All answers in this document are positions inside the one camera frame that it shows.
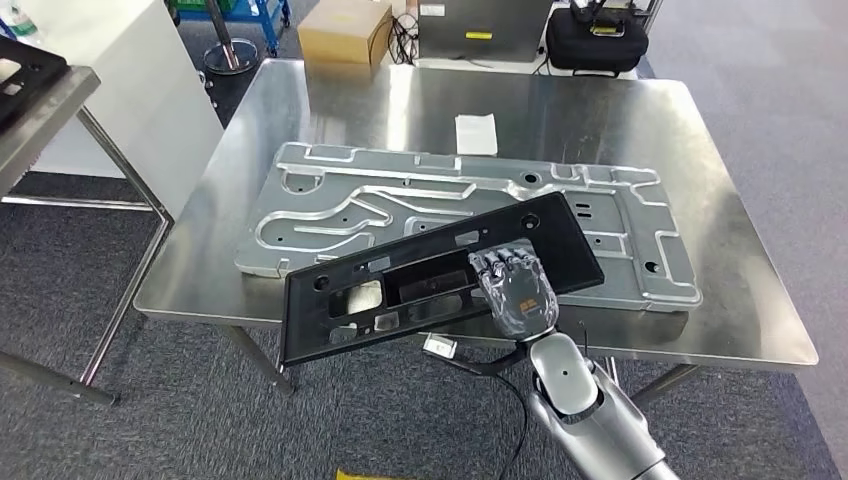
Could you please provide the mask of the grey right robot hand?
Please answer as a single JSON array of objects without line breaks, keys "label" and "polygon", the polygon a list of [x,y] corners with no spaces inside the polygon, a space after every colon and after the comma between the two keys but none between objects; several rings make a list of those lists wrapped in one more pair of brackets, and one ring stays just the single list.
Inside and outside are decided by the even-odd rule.
[{"label": "grey right robot hand", "polygon": [[502,247],[467,256],[501,333],[531,341],[554,329],[559,304],[540,259],[524,248]]}]

